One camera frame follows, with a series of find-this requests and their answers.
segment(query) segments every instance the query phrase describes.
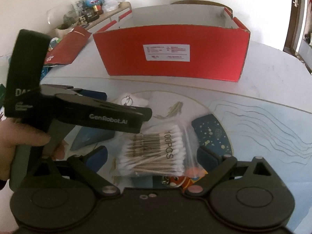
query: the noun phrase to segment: fish drawing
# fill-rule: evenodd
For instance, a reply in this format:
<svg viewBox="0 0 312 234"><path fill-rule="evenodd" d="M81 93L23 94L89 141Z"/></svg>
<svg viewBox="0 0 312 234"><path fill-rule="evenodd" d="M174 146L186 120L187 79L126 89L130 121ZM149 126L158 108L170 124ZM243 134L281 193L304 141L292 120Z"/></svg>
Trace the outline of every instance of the fish drawing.
<svg viewBox="0 0 312 234"><path fill-rule="evenodd" d="M168 118L177 116L178 113L181 114L182 106L183 106L183 102L178 101L172 107L169 108L169 112L168 112L167 116L164 117L161 115L156 115L154 117L156 119L168 119Z"/></svg>

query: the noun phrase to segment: plastic bag of cotton swabs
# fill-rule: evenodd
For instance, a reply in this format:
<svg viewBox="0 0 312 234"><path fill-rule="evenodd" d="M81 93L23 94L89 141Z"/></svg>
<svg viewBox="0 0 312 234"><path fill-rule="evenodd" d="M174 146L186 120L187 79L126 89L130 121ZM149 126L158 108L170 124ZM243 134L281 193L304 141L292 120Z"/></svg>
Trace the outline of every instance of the plastic bag of cotton swabs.
<svg viewBox="0 0 312 234"><path fill-rule="evenodd" d="M164 122L126 138L117 169L121 176L183 176L197 164L198 146L192 128L177 120Z"/></svg>

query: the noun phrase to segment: white table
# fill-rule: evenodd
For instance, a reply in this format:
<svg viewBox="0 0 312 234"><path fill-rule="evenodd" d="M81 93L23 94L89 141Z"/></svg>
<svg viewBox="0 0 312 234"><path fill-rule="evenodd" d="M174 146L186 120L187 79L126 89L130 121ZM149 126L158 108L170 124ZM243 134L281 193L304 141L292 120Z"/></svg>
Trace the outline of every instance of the white table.
<svg viewBox="0 0 312 234"><path fill-rule="evenodd" d="M238 83L218 80L160 77L109 76L92 36L88 44L67 66L53 68L47 78L110 78L140 82L167 83L253 97L312 113L312 77L295 57L251 41Z"/></svg>
<svg viewBox="0 0 312 234"><path fill-rule="evenodd" d="M72 64L53 68L42 83L104 91L110 99L124 92L162 94L169 102L184 101L188 109L182 115L188 120L213 113L227 132L234 156L246 161L264 156L291 189L297 203L290 221L293 230L312 205L310 193L305 197L312 188L312 131L307 129L312 123L312 78L305 66L287 53L251 41L238 83L111 77L90 37ZM194 103L200 111L191 109ZM151 108L155 111L162 104L154 100Z"/></svg>

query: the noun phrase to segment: red cardboard box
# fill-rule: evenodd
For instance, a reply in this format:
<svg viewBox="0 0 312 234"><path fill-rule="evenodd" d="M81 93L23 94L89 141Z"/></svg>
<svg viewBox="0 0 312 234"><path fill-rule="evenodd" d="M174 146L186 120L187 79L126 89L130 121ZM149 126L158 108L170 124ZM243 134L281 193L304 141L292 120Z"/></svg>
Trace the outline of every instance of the red cardboard box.
<svg viewBox="0 0 312 234"><path fill-rule="evenodd" d="M250 31L227 8L213 5L137 8L113 25L93 34L107 72L113 76L237 82L250 39Z"/></svg>

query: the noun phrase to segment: hand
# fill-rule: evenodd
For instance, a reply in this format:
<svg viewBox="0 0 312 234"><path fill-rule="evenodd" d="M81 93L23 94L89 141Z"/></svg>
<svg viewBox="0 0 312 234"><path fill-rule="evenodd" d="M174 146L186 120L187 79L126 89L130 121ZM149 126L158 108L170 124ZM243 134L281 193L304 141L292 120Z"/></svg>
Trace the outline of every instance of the hand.
<svg viewBox="0 0 312 234"><path fill-rule="evenodd" d="M13 119L7 118L0 122L0 180L10 178L11 163L14 158L15 148L19 144L30 146L43 146L50 141L51 137L26 124L14 123ZM65 156L65 142L54 151L52 158L63 159Z"/></svg>

